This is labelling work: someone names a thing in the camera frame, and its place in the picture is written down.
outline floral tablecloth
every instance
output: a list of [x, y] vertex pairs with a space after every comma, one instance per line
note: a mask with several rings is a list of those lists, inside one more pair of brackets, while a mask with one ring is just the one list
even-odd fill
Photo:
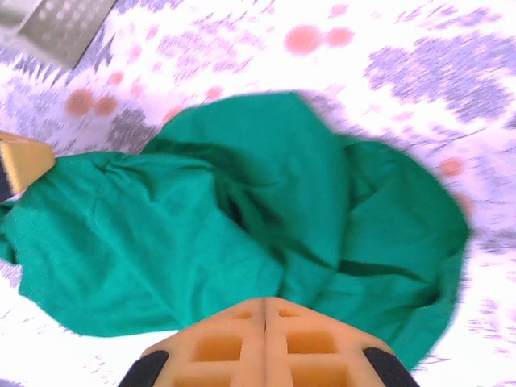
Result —
[[[516, 2], [119, 0], [71, 72], [0, 50], [2, 130], [58, 155], [139, 151], [186, 106], [299, 89], [339, 132], [381, 138], [457, 197], [475, 235], [422, 387], [516, 385]], [[0, 386], [117, 385], [171, 332], [75, 335], [0, 264]]]

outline green fabric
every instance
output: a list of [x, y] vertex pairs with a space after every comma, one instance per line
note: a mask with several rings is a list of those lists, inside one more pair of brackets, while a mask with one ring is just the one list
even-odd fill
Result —
[[2, 205], [19, 292], [83, 335], [180, 329], [279, 296], [411, 368], [456, 304], [468, 227], [428, 172], [294, 93], [188, 109], [138, 156], [61, 157]]

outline black gripper pad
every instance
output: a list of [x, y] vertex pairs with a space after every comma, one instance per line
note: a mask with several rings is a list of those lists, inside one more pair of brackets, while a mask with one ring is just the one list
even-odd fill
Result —
[[364, 355], [368, 358], [381, 381], [384, 382], [385, 387], [419, 387], [395, 355], [379, 348], [364, 349]]
[[129, 368], [119, 387], [153, 387], [168, 358], [166, 351], [155, 351], [142, 357]]

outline crumpled cloth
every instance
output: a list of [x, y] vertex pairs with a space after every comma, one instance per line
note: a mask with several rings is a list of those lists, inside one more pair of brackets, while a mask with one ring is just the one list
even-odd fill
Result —
[[455, 304], [468, 225], [426, 170], [296, 93], [184, 110], [139, 155], [61, 157], [2, 204], [19, 292], [83, 335], [181, 329], [278, 296], [412, 368]]

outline orange plastic part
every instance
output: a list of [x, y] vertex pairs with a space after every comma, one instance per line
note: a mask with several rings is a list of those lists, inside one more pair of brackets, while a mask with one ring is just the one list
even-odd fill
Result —
[[363, 350], [381, 340], [280, 298], [255, 298], [153, 345], [154, 387], [384, 387]]

